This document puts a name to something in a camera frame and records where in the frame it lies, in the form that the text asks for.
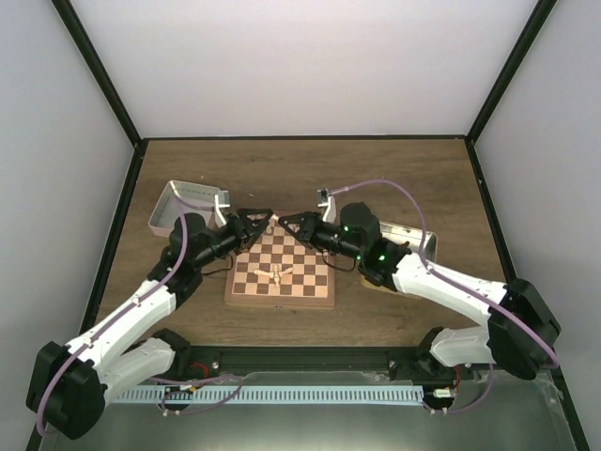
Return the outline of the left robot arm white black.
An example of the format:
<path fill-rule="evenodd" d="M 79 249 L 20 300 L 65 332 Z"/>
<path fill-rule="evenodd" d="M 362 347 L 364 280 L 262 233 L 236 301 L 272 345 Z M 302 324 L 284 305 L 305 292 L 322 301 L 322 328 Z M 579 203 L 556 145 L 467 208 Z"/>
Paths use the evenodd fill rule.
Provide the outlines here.
<path fill-rule="evenodd" d="M 239 209 L 212 229 L 202 215 L 180 213 L 158 263 L 127 301 L 67 344 L 51 341 L 39 351 L 25 401 L 37 415 L 38 434 L 52 426 L 78 439 L 116 397 L 139 383 L 184 380 L 192 368 L 190 342 L 168 329 L 148 339 L 142 334 L 196 292 L 204 267 L 250 249 L 272 214 Z"/>

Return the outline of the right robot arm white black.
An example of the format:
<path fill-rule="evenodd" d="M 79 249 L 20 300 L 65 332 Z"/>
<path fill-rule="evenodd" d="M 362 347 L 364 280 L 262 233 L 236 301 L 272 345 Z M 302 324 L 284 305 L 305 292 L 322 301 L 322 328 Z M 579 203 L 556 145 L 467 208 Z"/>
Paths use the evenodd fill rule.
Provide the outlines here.
<path fill-rule="evenodd" d="M 338 224 L 311 211 L 278 223 L 307 248 L 353 259 L 370 284 L 425 298 L 473 321 L 470 328 L 442 328 L 426 339 L 417 366 L 427 378 L 456 365 L 492 364 L 531 380 L 550 364 L 561 327 L 529 281 L 488 281 L 427 260 L 384 237 L 379 219 L 362 202 L 344 206 Z"/>

